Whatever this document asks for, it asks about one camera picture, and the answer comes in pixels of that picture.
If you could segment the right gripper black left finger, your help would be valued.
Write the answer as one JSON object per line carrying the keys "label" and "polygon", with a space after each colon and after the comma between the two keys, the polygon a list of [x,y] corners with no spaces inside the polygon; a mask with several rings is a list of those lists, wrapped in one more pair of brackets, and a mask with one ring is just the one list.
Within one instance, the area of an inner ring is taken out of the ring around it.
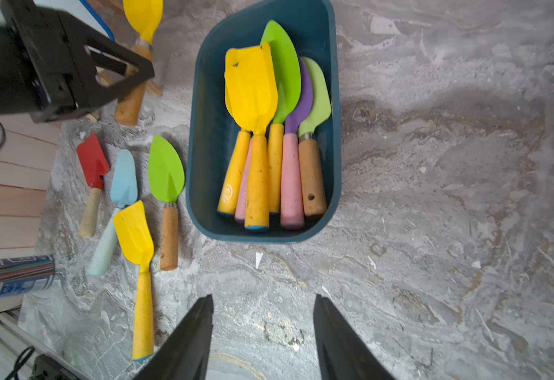
{"label": "right gripper black left finger", "polygon": [[210,356],[214,302],[199,298],[135,380],[204,380]]}

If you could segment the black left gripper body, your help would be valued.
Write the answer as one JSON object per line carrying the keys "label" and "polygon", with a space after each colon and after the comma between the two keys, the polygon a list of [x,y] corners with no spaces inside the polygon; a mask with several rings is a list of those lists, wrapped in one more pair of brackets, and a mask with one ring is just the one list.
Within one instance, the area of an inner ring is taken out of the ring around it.
{"label": "black left gripper body", "polygon": [[1,1],[0,115],[36,123],[77,119],[97,107],[97,30],[63,10]]}

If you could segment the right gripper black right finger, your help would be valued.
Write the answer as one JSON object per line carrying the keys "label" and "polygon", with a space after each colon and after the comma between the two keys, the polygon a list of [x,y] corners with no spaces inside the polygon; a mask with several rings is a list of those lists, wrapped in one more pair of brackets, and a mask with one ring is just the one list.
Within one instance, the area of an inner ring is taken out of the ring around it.
{"label": "right gripper black right finger", "polygon": [[313,325],[321,378],[394,380],[329,298],[316,296]]}

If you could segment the red shovel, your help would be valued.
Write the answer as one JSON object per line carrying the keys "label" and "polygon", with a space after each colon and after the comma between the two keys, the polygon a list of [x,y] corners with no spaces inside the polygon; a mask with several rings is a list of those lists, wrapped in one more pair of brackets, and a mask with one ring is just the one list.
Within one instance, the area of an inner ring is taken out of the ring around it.
{"label": "red shovel", "polygon": [[104,188],[103,176],[110,171],[110,166],[95,131],[84,142],[79,144],[77,154],[86,183],[90,187],[90,194],[86,201],[82,221],[79,226],[79,236],[89,239],[96,232],[98,207]]}

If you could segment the yellow shovel with wooden handle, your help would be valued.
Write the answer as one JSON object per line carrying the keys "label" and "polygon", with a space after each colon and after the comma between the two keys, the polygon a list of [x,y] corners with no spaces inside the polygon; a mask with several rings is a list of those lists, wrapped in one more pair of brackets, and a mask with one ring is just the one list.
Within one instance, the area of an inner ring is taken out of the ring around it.
{"label": "yellow shovel with wooden handle", "polygon": [[[163,5],[163,0],[123,0],[125,16],[139,34],[132,51],[150,61],[153,60],[152,44],[163,16]],[[147,82],[143,82],[120,99],[115,110],[115,121],[126,127],[136,126],[146,90]]]}

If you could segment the grey blue trowel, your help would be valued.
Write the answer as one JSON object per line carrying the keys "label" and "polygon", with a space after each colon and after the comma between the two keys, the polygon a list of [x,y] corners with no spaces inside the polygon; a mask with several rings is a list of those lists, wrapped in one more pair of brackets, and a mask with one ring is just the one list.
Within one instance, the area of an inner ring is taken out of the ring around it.
{"label": "grey blue trowel", "polygon": [[116,208],[112,212],[106,228],[104,228],[104,232],[99,239],[97,248],[88,266],[87,273],[90,276],[102,276],[106,274],[117,244],[114,217],[118,212],[138,200],[135,160],[132,153],[127,149],[120,150],[116,157],[110,199]]}

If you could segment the green trowel with wooden handle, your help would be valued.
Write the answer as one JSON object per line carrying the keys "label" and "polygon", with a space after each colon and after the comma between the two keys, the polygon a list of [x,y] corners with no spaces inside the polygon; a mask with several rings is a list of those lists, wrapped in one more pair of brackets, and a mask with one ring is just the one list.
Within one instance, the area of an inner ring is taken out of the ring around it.
{"label": "green trowel with wooden handle", "polygon": [[150,191],[166,205],[162,211],[160,269],[171,271],[178,267],[179,211],[178,196],[185,186],[185,171],[173,145],[161,136],[154,136],[148,159]]}

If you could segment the purple shovel with pink handle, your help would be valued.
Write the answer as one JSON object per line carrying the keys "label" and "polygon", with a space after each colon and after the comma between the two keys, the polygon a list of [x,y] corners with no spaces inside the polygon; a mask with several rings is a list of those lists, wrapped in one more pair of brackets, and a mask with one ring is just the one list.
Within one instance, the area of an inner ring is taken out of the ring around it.
{"label": "purple shovel with pink handle", "polygon": [[283,163],[281,174],[280,225],[287,230],[304,227],[302,184],[299,169],[298,130],[308,117],[313,105],[313,86],[310,73],[299,57],[301,93],[295,109],[286,117],[283,136]]}

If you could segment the purple trowel with pink handle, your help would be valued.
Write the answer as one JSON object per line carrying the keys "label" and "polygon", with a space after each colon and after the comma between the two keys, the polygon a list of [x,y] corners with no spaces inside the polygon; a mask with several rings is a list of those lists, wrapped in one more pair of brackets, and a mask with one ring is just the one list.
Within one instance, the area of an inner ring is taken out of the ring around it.
{"label": "purple trowel with pink handle", "polygon": [[250,162],[251,162],[251,153],[252,153],[252,144],[250,143],[246,161],[245,161],[245,167],[242,174],[242,182],[240,184],[240,189],[239,189],[239,194],[237,199],[237,207],[234,215],[234,219],[238,223],[245,222],[247,188],[248,188],[248,182],[249,182],[249,168],[250,168]]}

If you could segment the teal plastic storage box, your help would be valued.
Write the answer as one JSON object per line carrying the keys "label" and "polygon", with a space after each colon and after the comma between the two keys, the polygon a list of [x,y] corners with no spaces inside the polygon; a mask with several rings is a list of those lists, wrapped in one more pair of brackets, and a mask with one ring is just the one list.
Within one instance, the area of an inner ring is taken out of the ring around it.
{"label": "teal plastic storage box", "polygon": [[[270,20],[283,26],[299,55],[319,64],[329,87],[332,115],[316,129],[328,207],[321,218],[306,222],[300,231],[283,229],[273,217],[269,231],[255,233],[217,212],[240,130],[226,109],[223,72],[227,50],[258,44]],[[294,244],[320,233],[336,213],[342,189],[339,91],[337,23],[329,1],[262,1],[214,26],[199,49],[192,95],[185,191],[197,229],[218,241],[257,244]]]}

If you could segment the light green shovel wooden handle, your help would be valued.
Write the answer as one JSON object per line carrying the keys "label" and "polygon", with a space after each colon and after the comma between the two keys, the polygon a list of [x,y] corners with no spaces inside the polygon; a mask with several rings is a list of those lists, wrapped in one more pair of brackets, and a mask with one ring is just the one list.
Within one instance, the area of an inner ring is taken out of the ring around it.
{"label": "light green shovel wooden handle", "polygon": [[302,121],[299,136],[299,164],[302,181],[304,213],[308,218],[320,218],[327,211],[324,179],[321,169],[318,141],[313,137],[315,129],[332,114],[329,91],[319,64],[302,57],[310,75],[313,88],[313,103],[310,113]]}

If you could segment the green trowel with yellow handle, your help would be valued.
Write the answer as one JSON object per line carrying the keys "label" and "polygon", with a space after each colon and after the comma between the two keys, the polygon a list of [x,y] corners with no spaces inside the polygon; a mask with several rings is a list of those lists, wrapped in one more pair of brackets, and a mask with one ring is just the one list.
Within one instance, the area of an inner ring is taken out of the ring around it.
{"label": "green trowel with yellow handle", "polygon": [[268,135],[269,211],[276,215],[280,213],[284,122],[299,102],[302,79],[294,44],[278,22],[267,23],[261,38],[264,42],[270,44],[278,90],[278,106]]}

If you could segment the blue framed whiteboard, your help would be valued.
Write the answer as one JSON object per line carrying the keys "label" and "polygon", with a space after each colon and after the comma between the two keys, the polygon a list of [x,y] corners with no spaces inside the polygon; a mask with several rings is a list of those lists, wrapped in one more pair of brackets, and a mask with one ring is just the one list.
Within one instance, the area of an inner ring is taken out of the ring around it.
{"label": "blue framed whiteboard", "polygon": [[73,15],[111,40],[115,40],[112,30],[86,0],[34,0],[37,6],[62,10]]}

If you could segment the wooden easel stand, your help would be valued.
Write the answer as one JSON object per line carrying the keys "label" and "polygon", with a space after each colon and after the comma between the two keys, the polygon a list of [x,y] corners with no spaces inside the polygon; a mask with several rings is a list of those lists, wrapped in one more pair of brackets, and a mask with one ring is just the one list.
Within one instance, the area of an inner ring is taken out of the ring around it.
{"label": "wooden easel stand", "polygon": [[[95,6],[98,9],[110,8],[116,11],[117,13],[121,13],[125,15],[123,10],[123,1],[90,1],[90,3],[92,6]],[[120,81],[121,79],[126,79],[128,77],[133,76],[133,74],[136,74],[136,73],[137,73],[137,69],[131,65],[127,65],[126,68],[123,70],[100,68],[100,71],[97,75],[97,79],[101,85],[108,87]],[[150,95],[159,98],[162,96],[162,89],[153,80],[148,80],[146,93],[149,93]]]}

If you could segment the blue lid pen jar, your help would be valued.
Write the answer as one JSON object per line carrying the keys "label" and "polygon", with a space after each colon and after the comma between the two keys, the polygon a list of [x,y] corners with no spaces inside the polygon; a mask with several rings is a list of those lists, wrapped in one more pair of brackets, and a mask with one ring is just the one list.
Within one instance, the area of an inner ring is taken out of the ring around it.
{"label": "blue lid pen jar", "polygon": [[0,259],[0,299],[46,290],[54,276],[52,256]]}

